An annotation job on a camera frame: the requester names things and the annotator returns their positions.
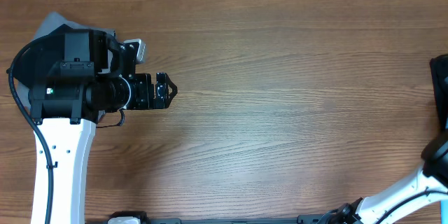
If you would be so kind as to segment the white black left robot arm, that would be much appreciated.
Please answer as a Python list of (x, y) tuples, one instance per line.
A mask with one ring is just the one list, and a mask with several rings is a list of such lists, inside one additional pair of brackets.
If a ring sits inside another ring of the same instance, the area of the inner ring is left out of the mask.
[(29, 42), (8, 69), (13, 99), (36, 139), (31, 221), (83, 223), (88, 158), (103, 113), (166, 109), (165, 73), (137, 73), (145, 43), (66, 25)]

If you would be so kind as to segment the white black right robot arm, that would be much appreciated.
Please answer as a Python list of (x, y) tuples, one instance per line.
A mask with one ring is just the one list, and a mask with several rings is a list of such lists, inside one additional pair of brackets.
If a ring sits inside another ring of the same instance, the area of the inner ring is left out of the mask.
[(447, 199), (447, 132), (421, 153), (422, 163), (384, 191), (352, 204), (343, 204), (323, 223), (394, 223), (429, 205)]

